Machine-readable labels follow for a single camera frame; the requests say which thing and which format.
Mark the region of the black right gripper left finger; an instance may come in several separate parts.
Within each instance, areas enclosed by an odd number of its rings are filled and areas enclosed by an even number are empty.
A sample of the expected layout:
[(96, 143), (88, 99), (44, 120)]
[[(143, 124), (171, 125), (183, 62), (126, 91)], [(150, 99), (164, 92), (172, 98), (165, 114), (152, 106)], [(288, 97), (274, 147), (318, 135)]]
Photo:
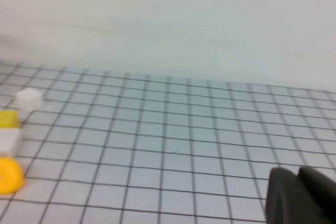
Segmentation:
[(297, 176), (278, 167), (269, 174), (266, 223), (327, 223), (327, 217)]

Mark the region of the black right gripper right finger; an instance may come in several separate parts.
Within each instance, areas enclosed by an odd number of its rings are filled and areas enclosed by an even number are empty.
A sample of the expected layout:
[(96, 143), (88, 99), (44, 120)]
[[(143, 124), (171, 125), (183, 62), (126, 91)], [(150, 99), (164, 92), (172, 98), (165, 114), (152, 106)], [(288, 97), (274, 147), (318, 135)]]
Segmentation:
[(308, 166), (299, 168), (298, 178), (324, 215), (335, 223), (335, 181)]

